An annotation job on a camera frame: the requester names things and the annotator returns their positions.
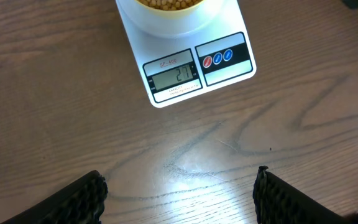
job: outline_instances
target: scale platform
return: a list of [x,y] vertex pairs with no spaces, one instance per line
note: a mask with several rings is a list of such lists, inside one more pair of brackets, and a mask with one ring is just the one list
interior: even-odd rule
[[164,29],[169,19],[158,18],[162,22],[157,27],[139,24],[125,10],[126,2],[134,1],[116,1],[140,75],[155,107],[172,105],[255,75],[255,58],[237,0],[222,0],[216,13],[206,10],[184,18],[204,19],[190,31],[186,30],[188,27],[178,28],[176,34]]

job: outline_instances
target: digital display reading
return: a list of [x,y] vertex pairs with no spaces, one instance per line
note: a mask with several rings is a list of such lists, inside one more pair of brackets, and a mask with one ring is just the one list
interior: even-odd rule
[[193,79],[193,75],[189,65],[184,65],[153,76],[153,82],[157,90],[161,90],[169,86],[175,86],[191,79]]

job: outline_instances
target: chickpea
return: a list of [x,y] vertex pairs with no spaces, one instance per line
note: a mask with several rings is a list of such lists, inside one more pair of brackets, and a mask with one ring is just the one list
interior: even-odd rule
[[145,6],[164,11],[176,11],[195,6],[202,0],[138,0]]

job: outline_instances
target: brown wooden surface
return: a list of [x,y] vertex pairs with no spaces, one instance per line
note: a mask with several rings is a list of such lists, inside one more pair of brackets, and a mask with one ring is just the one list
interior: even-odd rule
[[104,223],[255,223],[259,165],[358,211],[358,11],[240,5],[256,76],[156,109],[113,0],[0,0],[0,222],[93,169]]

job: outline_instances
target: blue button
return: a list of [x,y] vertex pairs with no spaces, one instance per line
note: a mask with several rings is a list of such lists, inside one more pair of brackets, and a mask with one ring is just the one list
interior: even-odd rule
[[228,60],[233,58],[233,51],[230,49],[226,50],[223,55],[224,55],[224,57],[223,57],[224,61],[227,62]]
[[222,62],[222,59],[223,59],[222,53],[216,53],[216,55],[214,56],[214,64],[219,65]]

